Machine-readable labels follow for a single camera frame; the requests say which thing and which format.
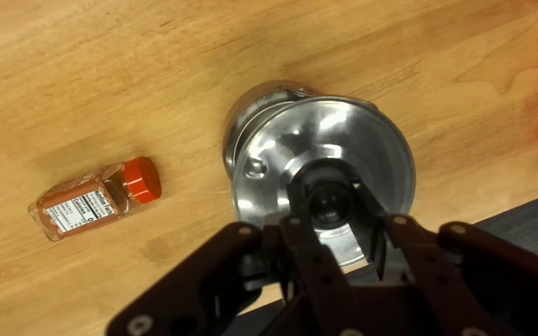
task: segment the clear plastic jar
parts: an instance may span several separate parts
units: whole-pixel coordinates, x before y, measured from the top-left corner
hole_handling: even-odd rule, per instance
[[[114,222],[161,196],[157,168],[139,157],[60,183],[40,196],[30,215],[51,241]]]

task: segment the screw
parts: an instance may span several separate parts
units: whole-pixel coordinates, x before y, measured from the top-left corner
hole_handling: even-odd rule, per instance
[[[458,235],[467,233],[467,228],[464,228],[464,226],[460,226],[460,224],[451,226],[451,230],[452,230],[454,233],[458,233]]]
[[[288,220],[288,224],[290,224],[290,226],[299,226],[299,224],[303,224],[303,222],[301,222],[301,218],[292,217],[292,218]]]
[[[247,177],[249,179],[262,179],[266,176],[267,176],[267,166],[264,164],[264,161],[249,159],[249,162],[247,162]]]
[[[393,222],[398,224],[398,226],[406,226],[408,224],[406,217],[395,217]]]
[[[251,235],[253,230],[251,230],[249,226],[241,226],[241,228],[238,230],[238,233],[239,233],[239,235]]]
[[[475,327],[465,327],[462,329],[462,336],[488,336],[488,332],[475,329]]]
[[[344,329],[340,332],[340,336],[365,336],[365,334],[361,330],[357,330],[357,329]]]

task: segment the wooden table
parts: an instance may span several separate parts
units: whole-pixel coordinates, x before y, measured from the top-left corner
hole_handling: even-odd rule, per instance
[[[226,116],[266,80],[381,106],[428,228],[538,196],[538,0],[0,0],[0,336],[103,334],[234,220]],[[137,155],[163,174],[150,209],[60,243],[27,215]]]

